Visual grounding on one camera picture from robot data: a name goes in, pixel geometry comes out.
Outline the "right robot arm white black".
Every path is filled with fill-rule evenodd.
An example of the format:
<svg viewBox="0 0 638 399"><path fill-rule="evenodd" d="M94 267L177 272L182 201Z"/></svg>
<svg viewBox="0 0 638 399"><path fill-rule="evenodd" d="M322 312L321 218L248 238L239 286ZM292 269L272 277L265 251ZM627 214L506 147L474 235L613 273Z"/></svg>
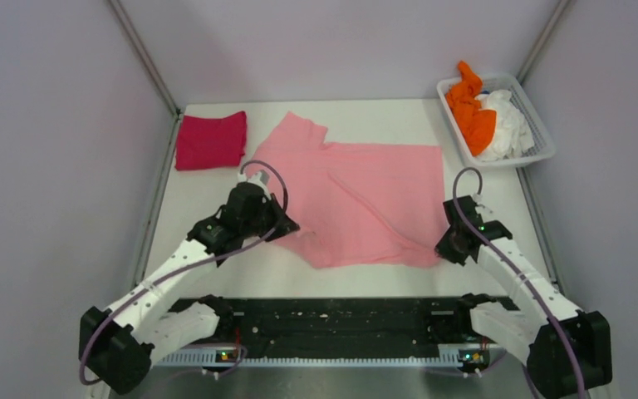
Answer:
<svg viewBox="0 0 638 399"><path fill-rule="evenodd" d="M444 260L468 260L493 277L516 310L487 294L465 294L454 312L454 332L464 342L482 336L523 365L544 398L584 395L613 377L611 327L598 311L586 312L563 296L525 257L498 220L485 221L474 199L444 202L449 227L435 247Z"/></svg>

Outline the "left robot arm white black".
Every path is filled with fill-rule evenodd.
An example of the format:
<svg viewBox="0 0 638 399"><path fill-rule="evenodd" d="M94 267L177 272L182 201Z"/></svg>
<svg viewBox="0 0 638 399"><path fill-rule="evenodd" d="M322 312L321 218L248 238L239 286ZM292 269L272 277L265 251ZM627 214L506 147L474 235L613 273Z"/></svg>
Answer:
<svg viewBox="0 0 638 399"><path fill-rule="evenodd" d="M256 175L242 178L226 203L196 222L149 277L106 308L87 309L79 322L81 384L126 394L157 362L186 344L206 337L217 344L228 341L233 321L213 306L198 301L174 315L169 310L225 260L298 231L288 205L285 182L275 194Z"/></svg>

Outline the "pink t shirt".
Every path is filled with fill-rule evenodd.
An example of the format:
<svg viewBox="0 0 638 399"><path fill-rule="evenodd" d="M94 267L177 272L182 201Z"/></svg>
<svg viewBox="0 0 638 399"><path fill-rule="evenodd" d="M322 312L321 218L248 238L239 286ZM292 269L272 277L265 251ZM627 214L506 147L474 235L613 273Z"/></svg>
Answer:
<svg viewBox="0 0 638 399"><path fill-rule="evenodd" d="M448 228L444 165L437 145L354 144L326 140L328 128L288 112L253 154L284 180L288 216L299 229L275 244L313 268L398 264L430 268Z"/></svg>

